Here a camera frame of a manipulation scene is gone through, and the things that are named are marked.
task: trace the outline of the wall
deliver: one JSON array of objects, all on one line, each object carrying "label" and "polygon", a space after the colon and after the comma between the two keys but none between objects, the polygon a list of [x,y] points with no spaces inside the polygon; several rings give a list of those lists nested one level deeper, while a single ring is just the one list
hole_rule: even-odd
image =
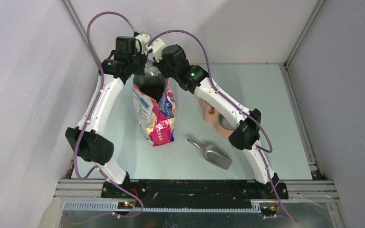
[{"label": "wall", "polygon": [[0,0],[0,228],[37,227],[95,71],[60,1]]},{"label": "wall", "polygon": [[[213,63],[284,62],[317,0],[72,0],[87,28],[102,11],[124,14],[138,31],[153,36],[170,29],[184,29],[204,43]],[[132,35],[128,25],[113,15],[97,19],[92,40],[100,56],[108,55],[114,37]],[[169,34],[166,44],[178,43],[191,62],[204,63],[194,39]]]},{"label": "wall", "polygon": [[365,227],[365,0],[327,1],[289,72],[320,168]]}]

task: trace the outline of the plastic bag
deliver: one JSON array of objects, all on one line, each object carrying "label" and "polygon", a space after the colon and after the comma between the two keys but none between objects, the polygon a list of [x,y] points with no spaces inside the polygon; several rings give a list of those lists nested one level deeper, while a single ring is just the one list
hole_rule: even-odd
[{"label": "plastic bag", "polygon": [[146,139],[153,146],[174,141],[177,109],[169,79],[148,61],[145,75],[135,75],[133,83],[135,115]]}]

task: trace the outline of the metal scoop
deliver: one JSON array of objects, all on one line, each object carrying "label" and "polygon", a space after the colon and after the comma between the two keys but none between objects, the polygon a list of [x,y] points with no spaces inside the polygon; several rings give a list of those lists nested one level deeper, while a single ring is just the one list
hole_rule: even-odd
[{"label": "metal scoop", "polygon": [[203,157],[208,162],[219,166],[225,170],[228,170],[231,163],[233,162],[226,154],[224,154],[219,148],[215,145],[208,145],[202,148],[196,141],[192,139],[187,139],[192,145],[198,147],[203,152]]}]

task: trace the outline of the purple cable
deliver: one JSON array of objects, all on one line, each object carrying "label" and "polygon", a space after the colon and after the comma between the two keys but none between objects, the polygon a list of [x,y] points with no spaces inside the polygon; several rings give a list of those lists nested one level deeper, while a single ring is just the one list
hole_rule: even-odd
[{"label": "purple cable", "polygon": [[268,179],[269,179],[269,183],[271,184],[272,186],[272,190],[273,192],[275,193],[276,195],[276,199],[278,200],[280,206],[283,208],[283,210],[285,211],[286,215],[293,221],[295,222],[298,222],[297,219],[295,219],[294,217],[292,217],[288,210],[286,210],[285,206],[283,205],[282,201],[280,200],[280,197],[278,195],[278,193],[276,192],[276,188],[275,188],[275,185],[273,185],[273,182],[272,182],[272,178],[270,176],[270,172],[269,172],[269,169],[268,169],[268,164],[267,164],[267,160],[265,159],[265,156],[262,154],[261,150],[258,149],[258,152],[259,154],[261,155],[261,158],[262,158],[262,161],[264,161],[264,165],[265,165],[265,169],[267,170],[267,175],[268,175]]},{"label": "purple cable", "polygon": [[199,46],[201,46],[201,48],[202,48],[203,54],[205,55],[206,67],[208,69],[208,75],[209,75],[209,82],[212,85],[213,89],[215,90],[216,93],[220,94],[220,96],[222,96],[226,101],[228,101],[231,105],[233,105],[240,113],[243,113],[246,117],[248,117],[249,119],[251,119],[255,123],[255,125],[257,125],[257,127],[259,127],[259,129],[261,130],[262,134],[264,134],[265,139],[267,140],[269,150],[267,150],[267,149],[265,149],[263,147],[260,147],[260,146],[258,146],[258,148],[260,148],[261,150],[263,150],[263,151],[265,151],[267,153],[272,153],[272,150],[273,150],[272,149],[272,143],[271,143],[271,141],[270,141],[270,139],[269,139],[266,131],[261,126],[261,124],[258,123],[258,121],[256,119],[254,119],[249,113],[243,112],[243,110],[238,105],[236,105],[230,98],[228,98],[225,94],[223,94],[221,91],[219,91],[218,88],[215,86],[215,83],[214,83],[213,78],[212,78],[212,75],[211,75],[211,65],[209,64],[208,54],[206,53],[205,47],[203,46],[202,42],[195,35],[193,35],[190,32],[187,32],[185,30],[179,30],[179,29],[168,30],[168,31],[162,32],[159,35],[155,36],[150,41],[149,45],[151,45],[157,38],[159,38],[159,37],[161,37],[161,36],[163,36],[165,34],[173,33],[173,32],[181,32],[181,33],[187,34],[190,37],[194,38],[198,42]]},{"label": "purple cable", "polygon": [[[129,26],[132,28],[132,30],[135,32],[135,29],[134,27],[132,26],[131,22],[122,14],[119,14],[119,13],[116,13],[116,12],[102,12],[102,13],[99,13],[97,15],[95,15],[91,21],[89,22],[88,26],[87,26],[87,43],[89,45],[89,50],[93,56],[93,59],[95,61],[95,63],[97,64],[99,70],[100,70],[100,76],[101,76],[101,84],[100,84],[100,88],[99,88],[99,91],[102,90],[104,88],[104,70],[103,70],[103,67],[101,66],[100,64],[100,60],[98,58],[98,56],[95,54],[95,50],[94,50],[94,47],[92,45],[92,42],[91,42],[91,39],[90,39],[90,27],[92,26],[93,22],[103,16],[103,15],[106,15],[106,14],[112,14],[112,15],[117,15],[117,16],[120,16],[122,17],[128,24]],[[94,169],[98,168],[97,166],[94,166],[88,173],[85,177],[81,177],[80,174],[79,174],[79,169],[77,167],[77,153],[79,151],[79,145],[80,145],[80,142],[82,141],[82,137],[83,137],[83,134],[85,133],[85,130],[87,128],[87,125],[88,125],[88,121],[90,121],[91,117],[92,117],[92,114],[93,114],[93,111],[94,111],[94,108],[97,106],[97,103],[98,103],[98,100],[100,99],[100,96],[101,96],[101,92],[99,92],[93,102],[93,105],[92,107],[90,108],[90,111],[86,117],[86,121],[85,123],[83,124],[83,127],[82,127],[82,130],[77,138],[77,141],[76,141],[76,145],[75,145],[75,150],[74,150],[74,155],[73,155],[73,164],[74,164],[74,170],[75,170],[75,174],[77,176],[77,178],[79,180],[86,180],[90,174],[93,172]],[[110,178],[102,171],[99,169],[99,172],[101,173],[101,175],[103,175],[103,177],[106,179],[106,180],[110,180]],[[132,216],[126,216],[126,215],[119,215],[119,214],[116,214],[117,216],[119,217],[123,217],[123,218],[132,218],[132,217],[135,217],[135,216],[138,216],[140,213],[142,213],[143,209],[144,209],[144,205],[142,203],[142,201],[136,197],[135,195],[133,195],[132,193],[128,192],[127,190],[123,189],[121,186],[119,186],[118,184],[116,184],[114,181],[110,180],[109,181],[111,184],[113,184],[114,186],[116,186],[118,189],[120,189],[121,191],[125,192],[126,194],[132,196],[134,199],[136,199],[140,205],[141,205],[141,209],[139,210],[139,212],[135,215],[132,215]],[[109,215],[109,214],[113,214],[112,212],[106,212],[106,213],[103,213],[103,214],[100,214],[100,215],[97,215],[93,218],[90,218],[86,221],[83,221],[83,222],[78,222],[78,223],[73,223],[75,225],[78,225],[78,224],[83,224],[83,223],[86,223],[86,222],[89,222],[89,221],[92,221],[98,217],[101,217],[101,216],[104,216],[104,215]]]}]

